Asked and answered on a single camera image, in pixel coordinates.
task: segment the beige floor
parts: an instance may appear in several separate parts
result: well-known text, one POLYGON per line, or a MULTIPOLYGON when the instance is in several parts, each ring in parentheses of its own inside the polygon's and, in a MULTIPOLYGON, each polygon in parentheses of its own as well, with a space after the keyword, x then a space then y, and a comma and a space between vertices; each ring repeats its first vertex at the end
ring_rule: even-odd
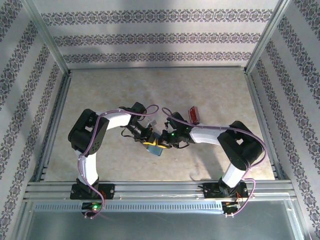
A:
MULTIPOLYGON (((68 133, 86 108, 108 111, 135 102, 158 104, 178 111, 185 119, 188 109, 198 106, 201 122, 229 125, 242 121, 261 137, 260 128, 242 70, 230 69, 128 69, 75 71, 67 94, 47 169, 46 181, 74 181, 77 158, 68 133)), ((155 116, 158 131, 166 116, 155 116)), ((229 165, 221 147, 193 144, 185 149, 165 149, 160 157, 120 135, 121 128, 108 130, 97 152, 97 171, 104 181, 190 181, 218 180, 229 165)), ((272 180, 267 159, 248 177, 272 180)))

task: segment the wall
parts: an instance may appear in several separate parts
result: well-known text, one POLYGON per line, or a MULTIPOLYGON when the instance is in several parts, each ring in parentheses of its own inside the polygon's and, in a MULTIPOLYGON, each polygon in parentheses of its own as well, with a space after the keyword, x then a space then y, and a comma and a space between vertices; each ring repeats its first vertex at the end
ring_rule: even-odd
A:
POLYGON ((278 0, 34 0, 70 69, 245 66, 278 0))
POLYGON ((320 239, 320 1, 293 0, 251 73, 276 154, 320 239))
POLYGON ((0 0, 0 239, 34 173, 62 72, 19 0, 0 0))

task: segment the red object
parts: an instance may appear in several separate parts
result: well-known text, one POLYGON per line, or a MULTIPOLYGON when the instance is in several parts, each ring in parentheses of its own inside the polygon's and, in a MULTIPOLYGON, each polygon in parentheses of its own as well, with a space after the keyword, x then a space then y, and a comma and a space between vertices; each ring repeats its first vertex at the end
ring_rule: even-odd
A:
POLYGON ((192 108, 190 108, 188 113, 189 113, 190 122, 192 124, 200 122, 199 112, 196 106, 193 106, 192 108))

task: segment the patterned wallpaper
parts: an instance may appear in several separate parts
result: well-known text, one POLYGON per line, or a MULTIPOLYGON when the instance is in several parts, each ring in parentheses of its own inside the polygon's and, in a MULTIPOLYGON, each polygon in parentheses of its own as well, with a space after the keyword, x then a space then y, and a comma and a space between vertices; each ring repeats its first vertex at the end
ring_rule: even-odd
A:
POLYGON ((320 1, 294 0, 251 77, 312 239, 320 239, 320 1))
POLYGON ((0 1, 0 240, 10 239, 62 72, 19 0, 0 1))
POLYGON ((34 0, 70 69, 245 66, 278 0, 34 0))

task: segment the robotic arm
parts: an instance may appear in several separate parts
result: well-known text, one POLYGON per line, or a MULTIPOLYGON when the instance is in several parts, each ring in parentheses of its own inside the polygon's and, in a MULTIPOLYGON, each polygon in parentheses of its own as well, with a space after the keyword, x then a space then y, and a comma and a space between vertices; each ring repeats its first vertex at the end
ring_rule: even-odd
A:
MULTIPOLYGON (((162 131, 160 137, 156 137, 153 128, 151 126, 143 127, 138 122, 141 116, 134 115, 134 113, 143 114, 146 112, 146 108, 141 103, 136 102, 131 108, 120 107, 119 109, 129 111, 132 114, 117 112, 102 117, 98 123, 93 144, 88 153, 82 156, 81 159, 80 168, 83 177, 95 189, 98 189, 99 186, 96 153, 101 146, 106 131, 115 127, 126 127, 131 132, 135 142, 154 145, 163 149, 172 147, 181 149, 189 146, 189 144, 198 143, 222 146, 230 160, 230 165, 220 178, 217 186, 219 196, 224 197, 229 197, 235 192, 246 171, 263 152, 261 144, 252 136, 233 130, 188 126, 182 123, 187 121, 178 112, 168 116, 165 123, 166 130, 162 131)), ((93 128, 96 125, 98 116, 99 113, 97 112, 90 109, 84 110, 70 131, 68 140, 78 156, 87 149, 93 137, 93 128)), ((230 127, 251 133, 240 121, 235 121, 230 127)), ((94 197, 96 193, 87 185, 83 177, 79 174, 76 180, 78 186, 91 197, 94 197)))

